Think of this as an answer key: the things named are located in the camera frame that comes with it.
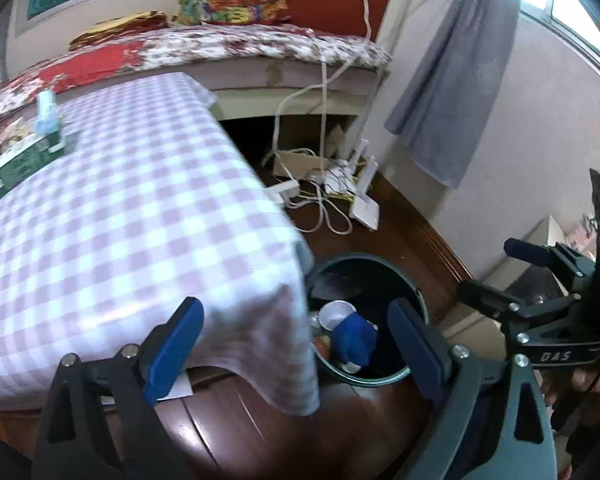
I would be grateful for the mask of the right hand holding gripper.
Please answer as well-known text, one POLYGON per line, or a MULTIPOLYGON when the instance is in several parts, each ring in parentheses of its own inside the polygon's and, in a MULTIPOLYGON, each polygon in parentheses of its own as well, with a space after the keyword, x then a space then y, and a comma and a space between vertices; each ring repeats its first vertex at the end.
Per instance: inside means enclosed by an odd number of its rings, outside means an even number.
POLYGON ((543 376, 542 393, 550 424, 569 436, 577 426, 600 422, 600 362, 573 372, 555 370, 543 376))

